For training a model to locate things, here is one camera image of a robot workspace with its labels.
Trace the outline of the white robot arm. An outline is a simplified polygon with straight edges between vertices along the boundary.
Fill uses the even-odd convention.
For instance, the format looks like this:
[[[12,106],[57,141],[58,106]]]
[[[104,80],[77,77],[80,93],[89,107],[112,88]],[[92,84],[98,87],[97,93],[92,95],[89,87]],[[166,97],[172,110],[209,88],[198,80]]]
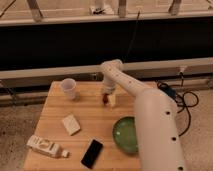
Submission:
[[[104,75],[102,91],[111,94],[120,85],[135,98],[133,111],[141,171],[187,171],[175,122],[176,102],[122,69],[119,59],[100,65]]]

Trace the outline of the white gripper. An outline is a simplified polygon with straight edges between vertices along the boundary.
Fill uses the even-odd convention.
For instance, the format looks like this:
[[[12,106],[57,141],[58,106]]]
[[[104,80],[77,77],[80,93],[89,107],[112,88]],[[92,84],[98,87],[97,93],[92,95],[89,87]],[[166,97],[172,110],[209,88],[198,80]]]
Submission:
[[[102,93],[108,95],[108,101],[110,107],[115,107],[116,105],[116,96],[112,94],[116,89],[115,84],[103,81]]]

